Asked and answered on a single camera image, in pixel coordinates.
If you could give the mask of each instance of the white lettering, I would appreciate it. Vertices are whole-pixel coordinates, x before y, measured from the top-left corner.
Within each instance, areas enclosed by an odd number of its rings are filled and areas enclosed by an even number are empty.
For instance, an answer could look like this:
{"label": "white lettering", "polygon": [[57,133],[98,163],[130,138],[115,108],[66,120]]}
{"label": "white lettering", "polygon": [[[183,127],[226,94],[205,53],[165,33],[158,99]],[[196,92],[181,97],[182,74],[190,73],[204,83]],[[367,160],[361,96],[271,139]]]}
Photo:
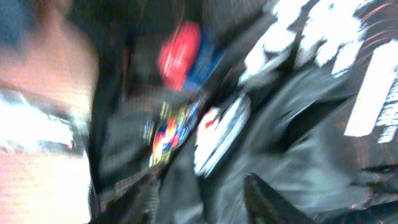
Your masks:
{"label": "white lettering", "polygon": [[398,129],[397,125],[386,127],[377,143],[381,144],[381,143],[391,142],[396,135],[397,129]]}

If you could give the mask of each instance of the patch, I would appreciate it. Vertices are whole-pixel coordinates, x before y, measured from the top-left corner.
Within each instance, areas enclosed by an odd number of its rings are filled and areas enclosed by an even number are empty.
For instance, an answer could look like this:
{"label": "patch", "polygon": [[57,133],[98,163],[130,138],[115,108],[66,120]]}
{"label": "patch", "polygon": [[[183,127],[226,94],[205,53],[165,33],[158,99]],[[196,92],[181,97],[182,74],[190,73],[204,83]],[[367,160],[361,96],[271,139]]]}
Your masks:
{"label": "patch", "polygon": [[212,108],[198,127],[194,170],[208,177],[243,129],[250,115],[250,99],[242,94],[224,112]]}
{"label": "patch", "polygon": [[168,163],[172,151],[186,140],[194,127],[198,119],[199,105],[200,100],[190,106],[181,107],[175,113],[169,107],[162,110],[162,120],[155,132],[149,167]]}

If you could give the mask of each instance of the white tag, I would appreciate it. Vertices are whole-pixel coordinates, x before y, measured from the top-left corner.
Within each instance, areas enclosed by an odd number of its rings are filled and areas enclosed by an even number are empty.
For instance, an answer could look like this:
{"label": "white tag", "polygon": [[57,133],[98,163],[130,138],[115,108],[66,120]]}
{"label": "white tag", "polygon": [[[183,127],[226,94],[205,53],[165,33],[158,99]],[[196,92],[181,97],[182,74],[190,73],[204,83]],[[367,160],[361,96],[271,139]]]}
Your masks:
{"label": "white tag", "polygon": [[236,136],[249,118],[250,107],[248,98],[241,95],[218,121],[218,108],[212,108],[201,123],[212,121],[212,127],[198,129],[197,149],[195,150],[195,173],[207,177],[218,161],[229,149]]}
{"label": "white tag", "polygon": [[378,47],[373,52],[353,111],[346,127],[346,136],[361,137],[370,134],[386,100],[398,66],[398,41]]}

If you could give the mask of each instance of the white graphic print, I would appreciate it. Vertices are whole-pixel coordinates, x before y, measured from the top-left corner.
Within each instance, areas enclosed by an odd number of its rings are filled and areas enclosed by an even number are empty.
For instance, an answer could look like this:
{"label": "white graphic print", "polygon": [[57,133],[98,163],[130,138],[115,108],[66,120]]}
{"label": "white graphic print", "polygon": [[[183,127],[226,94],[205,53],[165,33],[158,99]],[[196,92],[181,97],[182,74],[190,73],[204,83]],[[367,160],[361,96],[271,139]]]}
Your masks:
{"label": "white graphic print", "polygon": [[[315,55],[315,61],[321,67],[337,56],[332,74],[336,77],[344,74],[354,63],[365,34],[365,25],[354,17],[354,13],[373,1],[319,1],[308,15],[295,67],[302,66]],[[287,28],[297,20],[302,7],[308,2],[309,0],[277,2],[272,9],[277,22],[271,25],[246,57],[244,61],[246,71],[239,79],[240,85],[259,72],[272,70],[280,64],[280,59],[269,61],[266,52],[286,57],[282,53],[289,49],[296,36],[296,32]],[[321,41],[325,43],[317,49]]]}
{"label": "white graphic print", "polygon": [[386,126],[378,143],[393,140],[398,129],[398,65],[395,67],[394,73],[396,74],[394,87],[391,88],[376,123],[376,126]]}
{"label": "white graphic print", "polygon": [[[336,77],[344,74],[354,63],[365,34],[365,25],[354,17],[354,13],[371,2],[373,1],[321,0],[318,2],[308,15],[298,54],[314,55],[316,50],[314,46],[325,41],[318,49],[316,63],[321,67],[337,55],[332,74]],[[302,65],[306,61],[301,59],[298,62]]]}
{"label": "white graphic print", "polygon": [[239,79],[240,85],[260,71],[272,70],[281,63],[281,60],[268,61],[265,52],[277,53],[284,58],[288,57],[282,53],[292,45],[296,32],[287,28],[299,17],[301,8],[308,2],[309,0],[280,0],[275,5],[272,14],[278,21],[270,26],[244,60],[246,71]]}
{"label": "white graphic print", "polygon": [[386,105],[382,109],[386,100],[394,98],[396,88],[392,88],[394,91],[390,94],[389,90],[397,76],[397,52],[397,40],[392,40],[374,50],[371,63],[349,117],[345,135],[366,136],[372,132],[376,122],[377,126],[398,124],[396,120],[398,106],[394,104]]}

